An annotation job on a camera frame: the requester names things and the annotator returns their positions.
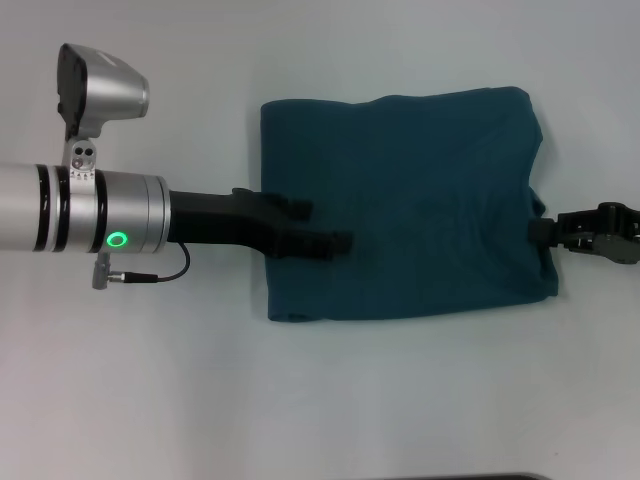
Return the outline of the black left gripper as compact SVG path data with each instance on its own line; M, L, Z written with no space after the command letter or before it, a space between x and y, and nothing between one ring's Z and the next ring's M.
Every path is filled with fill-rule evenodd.
M323 261L353 246L351 232L288 230L294 221L310 220L314 205L308 200L243 188L228 195L172 191L170 207L171 243L238 245L272 258Z

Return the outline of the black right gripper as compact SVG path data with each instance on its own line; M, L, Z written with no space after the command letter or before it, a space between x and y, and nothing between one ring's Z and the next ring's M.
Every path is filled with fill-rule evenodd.
M605 202L593 210L559 214L557 220L536 218L528 223L528 241L635 265L639 262L639 212Z

